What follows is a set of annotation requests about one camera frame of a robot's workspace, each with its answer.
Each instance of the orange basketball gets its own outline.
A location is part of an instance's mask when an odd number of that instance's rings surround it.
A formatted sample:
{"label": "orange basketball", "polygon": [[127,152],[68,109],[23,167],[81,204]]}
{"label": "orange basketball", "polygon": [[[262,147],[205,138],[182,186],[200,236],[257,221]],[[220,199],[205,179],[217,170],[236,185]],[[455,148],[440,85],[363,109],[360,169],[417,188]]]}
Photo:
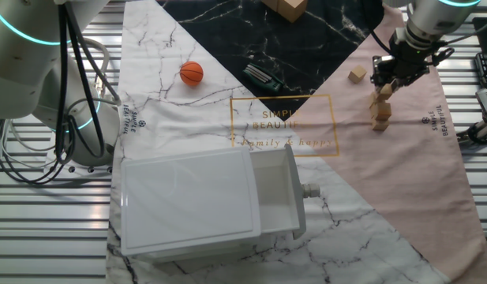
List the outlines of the orange basketball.
{"label": "orange basketball", "polygon": [[187,62],[180,70],[180,77],[189,86],[197,86],[203,80],[203,69],[197,62]]}

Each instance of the metal table surface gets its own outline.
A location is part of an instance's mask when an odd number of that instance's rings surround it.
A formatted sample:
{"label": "metal table surface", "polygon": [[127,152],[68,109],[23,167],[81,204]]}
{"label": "metal table surface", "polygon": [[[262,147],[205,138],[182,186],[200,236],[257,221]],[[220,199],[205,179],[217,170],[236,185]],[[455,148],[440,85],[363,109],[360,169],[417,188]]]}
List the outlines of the metal table surface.
{"label": "metal table surface", "polygon": [[[111,53],[107,71],[117,87],[121,59],[125,0],[113,0],[87,27],[84,34],[105,44]],[[474,31],[473,17],[487,17],[487,0],[453,35]],[[472,59],[480,52],[476,36],[454,45],[455,54],[439,66],[455,130],[481,120],[474,93],[480,88]],[[93,51],[99,63],[101,53]],[[94,77],[89,64],[88,75]],[[33,117],[17,119],[15,126],[31,146],[48,146],[51,131]],[[9,152],[25,162],[44,163],[46,153],[31,152],[10,139]],[[463,159],[481,224],[487,237],[487,147],[463,149]],[[27,177],[41,170],[22,169]],[[57,183],[30,188],[0,170],[0,283],[101,284],[105,282],[105,256],[111,176],[83,185]]]}

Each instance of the stacked wooden blocks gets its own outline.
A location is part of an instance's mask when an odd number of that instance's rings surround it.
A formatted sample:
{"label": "stacked wooden blocks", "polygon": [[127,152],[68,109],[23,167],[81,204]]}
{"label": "stacked wooden blocks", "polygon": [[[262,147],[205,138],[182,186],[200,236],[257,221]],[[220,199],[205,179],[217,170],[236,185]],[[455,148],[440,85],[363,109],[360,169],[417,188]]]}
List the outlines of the stacked wooden blocks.
{"label": "stacked wooden blocks", "polygon": [[273,11],[294,23],[305,11],[308,0],[261,0]]}
{"label": "stacked wooden blocks", "polygon": [[387,100],[392,96],[392,86],[386,84],[378,92],[372,92],[369,96],[369,109],[373,130],[384,131],[389,126],[388,119],[392,115],[391,104]]}

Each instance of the black marble fabric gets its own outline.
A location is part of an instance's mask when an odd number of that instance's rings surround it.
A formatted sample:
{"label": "black marble fabric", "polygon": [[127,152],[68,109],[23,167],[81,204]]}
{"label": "black marble fabric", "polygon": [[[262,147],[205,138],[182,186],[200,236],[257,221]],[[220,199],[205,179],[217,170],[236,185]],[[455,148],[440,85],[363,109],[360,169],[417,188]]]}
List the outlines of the black marble fabric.
{"label": "black marble fabric", "polygon": [[[158,2],[257,97],[273,93],[242,76],[250,62],[285,83],[278,95],[311,95],[384,15],[381,0],[309,0],[306,13],[293,24],[260,0]],[[270,110],[296,111],[305,99],[262,102]]]}

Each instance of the wooden block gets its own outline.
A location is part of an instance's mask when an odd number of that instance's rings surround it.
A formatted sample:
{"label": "wooden block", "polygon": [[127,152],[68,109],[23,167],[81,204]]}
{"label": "wooden block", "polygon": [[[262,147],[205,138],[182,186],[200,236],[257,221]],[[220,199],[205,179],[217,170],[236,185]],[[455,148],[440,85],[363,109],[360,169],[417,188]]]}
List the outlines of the wooden block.
{"label": "wooden block", "polygon": [[389,121],[372,120],[371,129],[375,131],[385,131],[391,123]]}
{"label": "wooden block", "polygon": [[277,12],[278,11],[278,1],[279,0],[260,0],[263,2],[266,6],[271,8],[273,11]]}
{"label": "wooden block", "polygon": [[382,99],[382,100],[390,99],[392,96],[392,93],[393,93],[392,86],[390,84],[386,84],[378,92],[378,99]]}
{"label": "wooden block", "polygon": [[372,92],[371,95],[369,95],[369,108],[371,108],[374,103],[385,103],[385,100],[379,99],[378,94],[376,92]]}
{"label": "wooden block", "polygon": [[374,120],[386,121],[392,115],[390,103],[374,103],[371,106],[371,118]]}
{"label": "wooden block", "polygon": [[278,13],[294,23],[305,11],[308,0],[278,0]]}
{"label": "wooden block", "polygon": [[348,79],[357,84],[362,81],[362,79],[364,79],[364,76],[366,76],[367,72],[368,71],[366,71],[364,67],[358,65],[352,71],[350,71],[350,74],[348,74]]}

